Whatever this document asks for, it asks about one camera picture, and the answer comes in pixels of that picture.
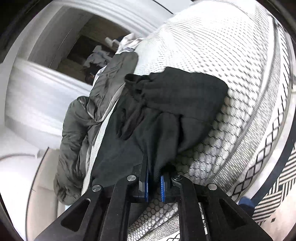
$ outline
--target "gray woven fabric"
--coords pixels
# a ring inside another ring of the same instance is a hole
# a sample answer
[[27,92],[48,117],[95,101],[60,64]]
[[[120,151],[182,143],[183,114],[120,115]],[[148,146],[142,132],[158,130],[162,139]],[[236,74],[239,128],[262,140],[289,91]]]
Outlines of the gray woven fabric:
[[[139,60],[135,74],[162,72],[170,66],[214,75],[229,86],[225,105],[213,123],[213,130],[202,143],[180,155],[175,162],[177,170],[197,184],[206,184],[223,168],[241,133],[247,133],[254,108],[265,93],[262,81],[268,46],[274,45],[268,38],[270,30],[274,30],[272,17],[256,1],[248,1],[248,5],[241,2],[199,1],[168,20],[136,49]],[[264,123],[268,124],[271,113],[272,108],[261,113],[267,115]],[[256,147],[248,156],[252,157],[255,150]],[[234,171],[238,177],[248,162],[237,160],[236,164],[242,164]],[[143,237],[176,212],[177,206],[164,205],[156,194],[146,211],[129,228],[128,240]],[[144,239],[153,240],[176,232],[178,218],[174,217],[173,221],[169,228],[165,224]]]

